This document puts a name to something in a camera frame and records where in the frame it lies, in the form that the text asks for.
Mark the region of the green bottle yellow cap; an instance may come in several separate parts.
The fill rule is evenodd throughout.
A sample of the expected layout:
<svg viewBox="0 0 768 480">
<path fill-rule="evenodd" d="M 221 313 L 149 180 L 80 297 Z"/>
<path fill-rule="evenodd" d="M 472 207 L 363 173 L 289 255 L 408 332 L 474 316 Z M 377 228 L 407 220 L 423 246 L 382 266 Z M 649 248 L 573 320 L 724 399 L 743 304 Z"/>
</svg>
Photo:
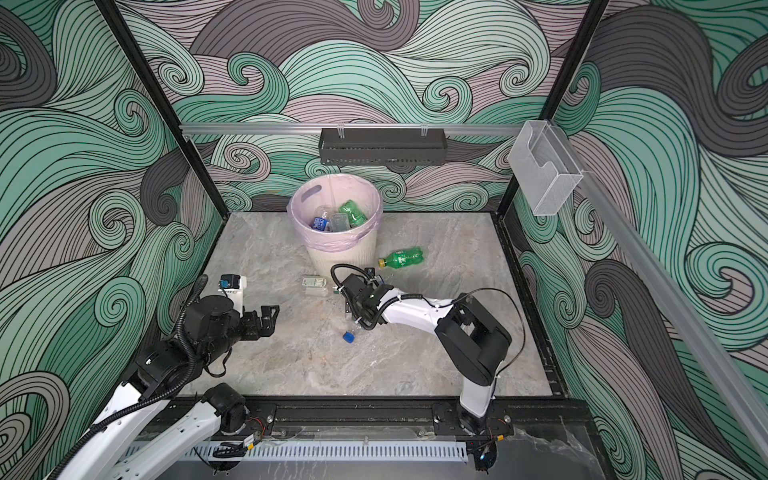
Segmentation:
<svg viewBox="0 0 768 480">
<path fill-rule="evenodd" d="M 340 205 L 339 212 L 346 216 L 351 228 L 358 228 L 368 221 L 367 215 L 354 200 L 347 200 Z"/>
</svg>

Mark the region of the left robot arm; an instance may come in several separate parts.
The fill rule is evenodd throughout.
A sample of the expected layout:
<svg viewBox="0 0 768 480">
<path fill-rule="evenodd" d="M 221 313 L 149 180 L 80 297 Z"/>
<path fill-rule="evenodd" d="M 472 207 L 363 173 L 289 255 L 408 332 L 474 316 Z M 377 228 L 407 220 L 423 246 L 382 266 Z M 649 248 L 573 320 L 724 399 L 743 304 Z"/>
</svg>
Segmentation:
<svg viewBox="0 0 768 480">
<path fill-rule="evenodd" d="M 216 360 L 227 362 L 240 341 L 272 336 L 280 308 L 243 305 L 247 279 L 224 274 L 216 295 L 203 295 L 208 277 L 194 282 L 171 333 L 144 348 L 75 445 L 50 473 L 52 479 L 155 479 L 186 451 L 217 433 L 240 434 L 251 421 L 245 397 L 220 382 L 174 425 L 126 463 L 118 460 L 144 428 Z"/>
</svg>

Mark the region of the pepsi label clear bottle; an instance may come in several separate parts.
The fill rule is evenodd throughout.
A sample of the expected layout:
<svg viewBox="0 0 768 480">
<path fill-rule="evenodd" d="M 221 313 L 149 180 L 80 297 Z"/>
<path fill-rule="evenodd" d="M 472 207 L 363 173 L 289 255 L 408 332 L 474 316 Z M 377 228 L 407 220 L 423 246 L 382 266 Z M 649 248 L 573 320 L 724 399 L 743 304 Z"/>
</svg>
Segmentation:
<svg viewBox="0 0 768 480">
<path fill-rule="evenodd" d="M 331 215 L 324 213 L 315 216 L 310 223 L 310 228 L 320 232 L 331 232 Z"/>
</svg>

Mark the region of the clear square bottle green label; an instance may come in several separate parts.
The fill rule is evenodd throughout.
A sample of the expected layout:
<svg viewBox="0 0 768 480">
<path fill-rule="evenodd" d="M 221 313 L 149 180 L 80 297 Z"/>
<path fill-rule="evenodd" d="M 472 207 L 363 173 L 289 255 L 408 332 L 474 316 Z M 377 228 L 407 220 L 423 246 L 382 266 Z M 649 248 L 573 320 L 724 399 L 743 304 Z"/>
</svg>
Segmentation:
<svg viewBox="0 0 768 480">
<path fill-rule="evenodd" d="M 301 284 L 307 296 L 325 297 L 330 294 L 328 280 L 323 276 L 304 276 Z"/>
</svg>

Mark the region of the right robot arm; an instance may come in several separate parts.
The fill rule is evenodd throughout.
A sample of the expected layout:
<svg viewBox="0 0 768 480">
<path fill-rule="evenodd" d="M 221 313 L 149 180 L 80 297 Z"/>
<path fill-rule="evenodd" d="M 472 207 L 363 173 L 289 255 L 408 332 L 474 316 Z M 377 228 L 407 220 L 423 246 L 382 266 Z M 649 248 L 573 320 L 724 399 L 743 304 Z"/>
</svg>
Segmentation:
<svg viewBox="0 0 768 480">
<path fill-rule="evenodd" d="M 434 335 L 462 376 L 460 418 L 486 419 L 497 377 L 511 362 L 511 334 L 476 299 L 475 291 L 454 299 L 430 299 L 406 293 L 372 273 L 346 263 L 330 268 L 330 278 L 346 301 L 352 319 L 363 329 L 400 325 Z"/>
</svg>

